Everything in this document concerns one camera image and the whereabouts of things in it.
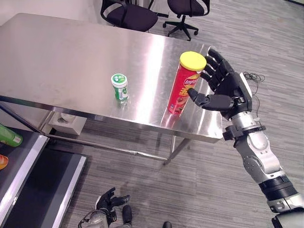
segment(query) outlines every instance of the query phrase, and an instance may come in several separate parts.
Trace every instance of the product label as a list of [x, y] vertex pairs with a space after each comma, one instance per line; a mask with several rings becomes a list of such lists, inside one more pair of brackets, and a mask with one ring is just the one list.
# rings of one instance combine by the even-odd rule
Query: product label
[[187, 91], [189, 88], [194, 88], [199, 76], [196, 72], [186, 70], [183, 67], [179, 68], [169, 100], [168, 108], [172, 114], [181, 114], [189, 98]]
[[117, 100], [125, 100], [128, 98], [127, 87], [124, 87], [124, 88], [114, 87], [114, 90], [115, 90], [115, 97]]
[[15, 136], [15, 138], [13, 139], [13, 141], [15, 143], [20, 143], [21, 142], [21, 139], [18, 137], [18, 136]]
[[116, 75], [114, 75], [113, 80], [116, 83], [123, 83], [125, 81], [125, 77], [124, 77], [124, 75], [116, 74]]

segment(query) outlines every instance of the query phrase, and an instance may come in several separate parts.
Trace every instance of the yellow lid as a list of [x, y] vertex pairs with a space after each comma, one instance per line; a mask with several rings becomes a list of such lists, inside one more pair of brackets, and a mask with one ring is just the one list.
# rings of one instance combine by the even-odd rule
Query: yellow lid
[[186, 51], [180, 56], [180, 64], [187, 70], [201, 71], [205, 68], [207, 61], [200, 53]]

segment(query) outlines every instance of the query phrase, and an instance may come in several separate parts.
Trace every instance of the orange object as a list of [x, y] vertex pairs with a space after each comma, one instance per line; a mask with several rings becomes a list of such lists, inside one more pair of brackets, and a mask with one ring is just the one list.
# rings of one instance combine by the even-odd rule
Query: orange object
[[0, 170], [4, 169], [9, 163], [9, 158], [0, 154]]

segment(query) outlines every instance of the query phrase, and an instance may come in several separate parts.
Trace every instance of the red chip can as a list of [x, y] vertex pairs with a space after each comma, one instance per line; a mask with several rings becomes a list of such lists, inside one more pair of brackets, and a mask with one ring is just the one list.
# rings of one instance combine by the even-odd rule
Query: red chip can
[[194, 51], [181, 54], [179, 68], [176, 72], [173, 88], [168, 102], [168, 110], [174, 115], [180, 115], [188, 101], [189, 88], [194, 88], [199, 80], [200, 72], [207, 62], [204, 56]]

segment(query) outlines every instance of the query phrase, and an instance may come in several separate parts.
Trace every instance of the office chair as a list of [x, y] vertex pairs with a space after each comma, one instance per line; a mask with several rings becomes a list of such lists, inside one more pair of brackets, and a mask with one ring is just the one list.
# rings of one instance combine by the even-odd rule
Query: office chair
[[188, 41], [191, 41], [191, 36], [188, 32], [188, 29], [195, 30], [194, 31], [195, 36], [199, 33], [199, 29], [186, 24], [185, 19], [186, 16], [200, 17], [209, 14], [210, 0], [202, 0], [202, 1], [205, 3], [207, 7], [206, 13], [204, 8], [196, 0], [168, 0], [169, 8], [172, 10], [173, 13], [177, 14], [177, 18], [181, 18], [182, 15], [181, 22], [166, 21], [165, 23], [163, 23], [162, 25], [163, 28], [165, 28], [167, 24], [175, 25], [175, 28], [168, 33], [168, 36], [170, 36], [170, 34], [172, 34], [177, 30], [183, 30], [186, 33], [187, 37], [189, 38]]
[[[151, 0], [149, 7], [146, 9], [130, 4], [129, 0], [103, 0], [100, 15], [104, 20], [114, 26], [145, 32], [152, 28], [158, 19], [156, 13], [150, 10], [153, 2], [154, 0]], [[105, 10], [115, 3], [121, 6], [105, 16]]]

